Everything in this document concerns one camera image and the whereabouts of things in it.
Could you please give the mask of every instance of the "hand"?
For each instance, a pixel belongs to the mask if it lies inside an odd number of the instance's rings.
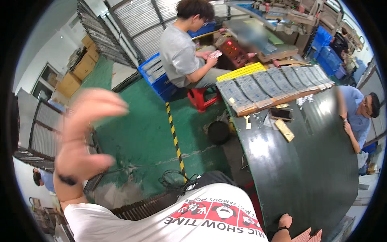
[[[209,64],[211,67],[216,65],[216,63],[217,63],[217,58],[209,58],[209,59],[207,59],[207,64]]]
[[[352,133],[351,125],[348,122],[344,122],[344,130],[348,135]]]
[[[71,108],[63,123],[62,146],[55,160],[55,171],[87,180],[110,167],[114,159],[107,154],[89,154],[84,141],[89,123],[105,116],[119,116],[128,112],[128,105],[116,93],[105,89],[84,91]]]
[[[291,226],[291,223],[293,222],[293,217],[289,216],[288,213],[285,213],[281,216],[278,222],[278,228],[280,227],[286,227],[289,228]]]
[[[205,51],[205,52],[199,52],[201,53],[200,57],[202,57],[203,59],[207,60],[208,59],[208,55],[211,54],[213,51]]]
[[[344,114],[342,114],[342,115],[340,115],[340,117],[341,117],[343,120],[345,120],[345,119],[347,118],[347,112],[344,113]]]

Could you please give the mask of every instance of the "playing card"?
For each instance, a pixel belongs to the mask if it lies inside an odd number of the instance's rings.
[[[223,53],[220,50],[216,50],[208,55],[208,58],[217,58],[221,56]]]

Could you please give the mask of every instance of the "man in gray t-shirt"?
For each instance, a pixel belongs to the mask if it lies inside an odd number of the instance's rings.
[[[160,40],[161,63],[169,80],[177,87],[204,88],[214,86],[218,76],[229,70],[213,68],[217,58],[207,58],[215,51],[208,46],[196,51],[188,30],[198,31],[214,18],[214,9],[207,1],[182,0],[177,7],[177,20],[168,26]]]

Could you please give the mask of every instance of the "red plastic stool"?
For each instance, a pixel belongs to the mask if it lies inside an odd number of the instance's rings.
[[[203,94],[204,92],[211,87],[207,88],[198,88],[198,89],[188,89],[188,98],[191,100],[191,103],[196,107],[199,113],[204,113],[205,109],[212,105],[217,100],[222,100],[222,96],[218,89],[216,89],[216,97],[204,102]]]

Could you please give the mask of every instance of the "black round object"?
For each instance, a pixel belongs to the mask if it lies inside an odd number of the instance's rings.
[[[222,121],[215,121],[208,126],[208,138],[216,144],[221,145],[230,139],[228,125]]]

